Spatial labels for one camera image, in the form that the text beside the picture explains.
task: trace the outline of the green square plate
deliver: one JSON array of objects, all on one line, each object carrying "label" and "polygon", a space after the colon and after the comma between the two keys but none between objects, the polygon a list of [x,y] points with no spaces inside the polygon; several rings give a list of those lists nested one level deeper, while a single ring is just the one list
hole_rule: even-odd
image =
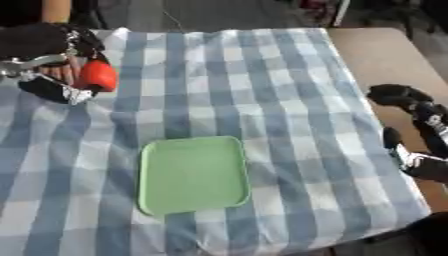
[{"label": "green square plate", "polygon": [[138,205],[146,214],[239,206],[249,194],[243,148],[234,137],[156,141],[142,151]]}]

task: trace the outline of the cable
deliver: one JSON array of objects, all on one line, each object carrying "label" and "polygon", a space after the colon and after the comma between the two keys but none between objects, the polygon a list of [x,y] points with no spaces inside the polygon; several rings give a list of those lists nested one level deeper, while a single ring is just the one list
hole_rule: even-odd
[{"label": "cable", "polygon": [[174,18],[174,17],[173,17],[173,16],[172,16],[172,15],[165,9],[165,7],[162,7],[162,8],[163,8],[163,14],[165,14],[168,18],[171,19],[171,21],[174,22],[174,24],[176,24],[176,26],[177,26],[177,28],[180,30],[180,32],[185,33],[185,30],[184,30],[182,24],[180,23],[180,21],[179,21],[178,19]]}]

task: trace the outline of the gray floor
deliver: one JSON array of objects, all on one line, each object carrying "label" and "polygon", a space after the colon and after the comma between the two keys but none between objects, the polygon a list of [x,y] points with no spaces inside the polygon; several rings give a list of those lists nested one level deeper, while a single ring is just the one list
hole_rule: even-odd
[{"label": "gray floor", "polygon": [[[289,14],[289,7],[273,0],[99,0],[111,28],[128,27],[133,31],[218,31],[222,29],[255,29],[299,27]],[[359,12],[349,12],[345,27],[359,27]],[[397,23],[379,23],[393,26]],[[448,36],[429,35],[418,23],[414,44],[448,81]],[[318,250],[294,256],[422,256],[406,234],[355,241],[337,245],[331,250]]]}]

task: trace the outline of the blue checkered tablecloth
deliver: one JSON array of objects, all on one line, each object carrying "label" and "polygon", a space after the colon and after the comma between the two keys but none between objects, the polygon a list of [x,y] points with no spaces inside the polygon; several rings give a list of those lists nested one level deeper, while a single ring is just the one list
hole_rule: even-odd
[{"label": "blue checkered tablecloth", "polygon": [[[116,92],[69,107],[0,86],[0,255],[274,255],[428,214],[325,30],[99,36]],[[249,202],[143,215],[142,147],[213,135],[242,140]]]}]

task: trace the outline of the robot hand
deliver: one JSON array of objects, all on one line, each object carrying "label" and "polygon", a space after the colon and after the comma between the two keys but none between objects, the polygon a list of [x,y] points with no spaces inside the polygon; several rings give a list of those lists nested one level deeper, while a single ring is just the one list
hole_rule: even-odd
[{"label": "robot hand", "polygon": [[[37,23],[0,30],[0,78],[16,78],[19,87],[41,98],[76,105],[99,92],[115,90],[117,74],[101,53],[104,45],[87,29],[69,24]],[[85,57],[74,85],[38,72]]]},{"label": "robot hand", "polygon": [[383,143],[404,173],[419,179],[448,182],[447,160],[429,154],[409,152],[403,145],[399,132],[390,127],[383,130]]}]

